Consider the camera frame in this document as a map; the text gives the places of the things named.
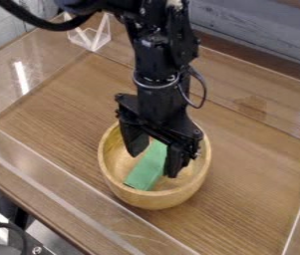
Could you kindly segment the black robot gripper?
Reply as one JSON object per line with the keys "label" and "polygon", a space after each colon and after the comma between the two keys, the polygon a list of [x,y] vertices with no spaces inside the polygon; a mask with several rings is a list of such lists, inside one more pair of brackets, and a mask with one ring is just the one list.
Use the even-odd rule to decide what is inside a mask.
{"label": "black robot gripper", "polygon": [[180,171],[197,159],[203,131],[187,113],[191,75],[167,84],[134,78],[139,93],[118,94],[117,116],[126,150],[137,157],[151,144],[151,137],[168,145],[164,175],[177,178]]}

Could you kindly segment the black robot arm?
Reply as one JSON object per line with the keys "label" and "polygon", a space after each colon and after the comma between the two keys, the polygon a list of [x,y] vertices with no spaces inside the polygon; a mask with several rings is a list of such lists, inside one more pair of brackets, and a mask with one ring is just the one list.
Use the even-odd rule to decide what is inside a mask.
{"label": "black robot arm", "polygon": [[177,177],[196,159],[203,131],[188,116],[191,62],[199,39],[189,22],[188,0],[56,0],[77,16],[106,11],[124,23],[136,53],[137,92],[116,96],[125,146],[139,156],[156,138],[167,145],[163,174]]}

